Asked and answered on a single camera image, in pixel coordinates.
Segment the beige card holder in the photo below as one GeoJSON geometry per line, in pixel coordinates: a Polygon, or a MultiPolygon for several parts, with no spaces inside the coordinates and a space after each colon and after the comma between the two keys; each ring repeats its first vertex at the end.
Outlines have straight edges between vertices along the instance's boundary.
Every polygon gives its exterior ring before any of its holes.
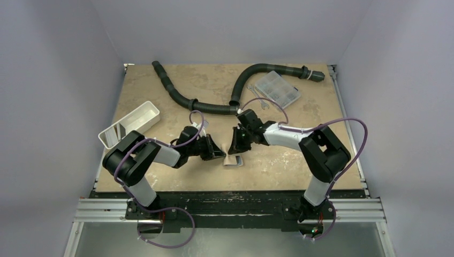
{"type": "Polygon", "coordinates": [[[241,155],[230,155],[228,153],[229,145],[223,143],[221,145],[221,150],[225,153],[225,157],[223,159],[223,166],[227,168],[237,168],[244,165],[244,161],[241,155]]]}

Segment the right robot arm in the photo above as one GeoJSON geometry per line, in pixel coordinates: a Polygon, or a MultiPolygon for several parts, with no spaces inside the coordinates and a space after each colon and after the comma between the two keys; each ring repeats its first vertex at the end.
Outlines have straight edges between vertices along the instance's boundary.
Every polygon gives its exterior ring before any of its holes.
{"type": "Polygon", "coordinates": [[[251,109],[237,114],[237,119],[228,154],[247,152],[253,143],[300,151],[312,174],[300,210],[308,218],[319,214],[335,177],[351,160],[350,152],[334,132],[327,126],[304,130],[275,121],[263,122],[251,109]]]}

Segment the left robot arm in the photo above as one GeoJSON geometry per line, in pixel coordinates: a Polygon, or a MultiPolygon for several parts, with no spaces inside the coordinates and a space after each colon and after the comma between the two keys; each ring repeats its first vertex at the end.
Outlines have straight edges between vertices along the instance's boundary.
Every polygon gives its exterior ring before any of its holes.
{"type": "Polygon", "coordinates": [[[147,219],[160,211],[160,197],[147,182],[145,174],[152,163],[178,169],[192,156],[203,161],[226,157],[210,134],[194,126],[186,126],[171,144],[146,138],[131,131],[104,156],[102,166],[129,192],[139,204],[139,213],[147,219]]]}

